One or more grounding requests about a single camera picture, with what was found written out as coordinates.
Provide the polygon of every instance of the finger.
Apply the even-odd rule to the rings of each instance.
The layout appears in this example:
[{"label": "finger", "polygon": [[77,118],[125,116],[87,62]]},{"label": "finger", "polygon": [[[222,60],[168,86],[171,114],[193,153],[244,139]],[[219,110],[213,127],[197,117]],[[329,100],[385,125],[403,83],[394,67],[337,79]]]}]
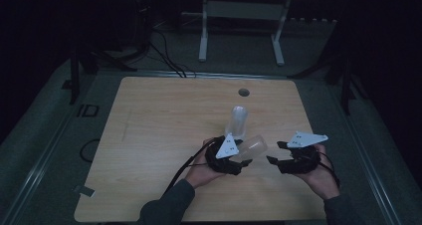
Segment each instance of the finger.
[{"label": "finger", "polygon": [[205,139],[205,140],[202,142],[202,145],[205,145],[207,142],[211,141],[211,139],[213,139],[213,138],[207,138],[207,139]]},{"label": "finger", "polygon": [[314,144],[314,147],[316,148],[316,151],[325,153],[325,146],[323,146],[322,144],[316,143]]},{"label": "finger", "polygon": [[206,162],[206,158],[205,158],[205,149],[201,151],[201,153],[199,153],[196,158],[195,158],[195,162],[196,163],[202,163],[202,162]]}]

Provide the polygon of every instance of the floor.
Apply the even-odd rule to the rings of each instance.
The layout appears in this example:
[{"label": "floor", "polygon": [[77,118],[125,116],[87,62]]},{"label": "floor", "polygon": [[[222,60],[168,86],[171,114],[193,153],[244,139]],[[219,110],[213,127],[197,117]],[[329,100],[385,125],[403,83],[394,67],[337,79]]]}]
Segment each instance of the floor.
[{"label": "floor", "polygon": [[[213,21],[207,61],[199,63],[200,20],[196,16],[184,20],[181,29],[157,23],[151,43],[161,54],[166,48],[187,77],[197,78],[286,80],[317,62],[334,26],[288,22],[281,40],[286,64],[279,67],[271,48],[271,24],[253,30],[253,24]],[[82,93],[72,106],[70,92],[61,89],[70,76],[69,62],[52,75],[0,146],[2,224],[80,224],[73,217],[80,194],[73,190],[85,183],[91,166],[80,151],[88,144],[84,157],[94,158],[97,143],[90,141],[101,138],[122,78],[178,77],[160,57],[150,49],[146,56],[126,62],[138,69],[134,73],[99,61],[96,75],[81,74]],[[356,99],[349,101],[351,115],[346,115],[339,106],[340,84],[327,85],[325,72],[294,82],[314,132],[329,134],[325,145],[341,179],[341,192],[350,196],[367,224],[422,224],[422,193],[371,101],[352,89]],[[99,113],[80,116],[83,105],[98,106]]]}]

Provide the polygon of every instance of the clear plastic cup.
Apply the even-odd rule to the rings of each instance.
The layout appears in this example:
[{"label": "clear plastic cup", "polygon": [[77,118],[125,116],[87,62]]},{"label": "clear plastic cup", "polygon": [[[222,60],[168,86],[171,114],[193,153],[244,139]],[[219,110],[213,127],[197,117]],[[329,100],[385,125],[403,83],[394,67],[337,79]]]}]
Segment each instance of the clear plastic cup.
[{"label": "clear plastic cup", "polygon": [[239,153],[231,157],[230,160],[240,162],[248,159],[254,159],[266,151],[268,147],[263,137],[258,134],[246,141],[243,141],[239,144],[238,149]]},{"label": "clear plastic cup", "polygon": [[232,133],[234,139],[244,139],[246,134],[246,118],[248,111],[243,107],[233,107],[232,116],[226,125],[226,136]]}]

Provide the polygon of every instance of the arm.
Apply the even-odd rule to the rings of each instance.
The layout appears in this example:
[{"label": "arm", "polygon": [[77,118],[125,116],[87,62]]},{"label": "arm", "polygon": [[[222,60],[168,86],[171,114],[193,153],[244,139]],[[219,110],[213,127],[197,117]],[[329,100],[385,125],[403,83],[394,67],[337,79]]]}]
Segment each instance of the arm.
[{"label": "arm", "polygon": [[[326,154],[323,145],[315,144],[314,146],[319,153]],[[320,161],[331,167],[326,156],[321,156]],[[307,174],[294,174],[294,176],[301,178],[323,200],[328,225],[364,224],[353,209],[350,199],[340,194],[334,178],[326,168],[319,165],[315,170]]]},{"label": "arm", "polygon": [[[204,149],[195,158],[193,164],[206,163]],[[178,181],[160,199],[146,203],[140,210],[139,225],[180,224],[186,209],[195,197],[195,189],[212,180],[224,176],[212,170],[208,165],[192,166],[184,179]]]}]

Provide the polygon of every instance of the dark background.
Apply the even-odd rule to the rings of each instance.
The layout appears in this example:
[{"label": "dark background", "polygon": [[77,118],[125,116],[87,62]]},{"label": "dark background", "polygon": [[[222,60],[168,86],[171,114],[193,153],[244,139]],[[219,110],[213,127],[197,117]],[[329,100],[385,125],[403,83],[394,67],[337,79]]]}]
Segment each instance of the dark background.
[{"label": "dark background", "polygon": [[[200,0],[147,3],[153,15],[175,21],[181,11],[201,12]],[[109,0],[0,0],[0,5],[3,141],[51,74],[70,57],[75,35],[118,50],[122,29],[113,23],[121,19],[115,18]],[[323,56],[346,54],[419,184],[421,14],[421,0],[293,0],[288,15],[338,21]]]}]

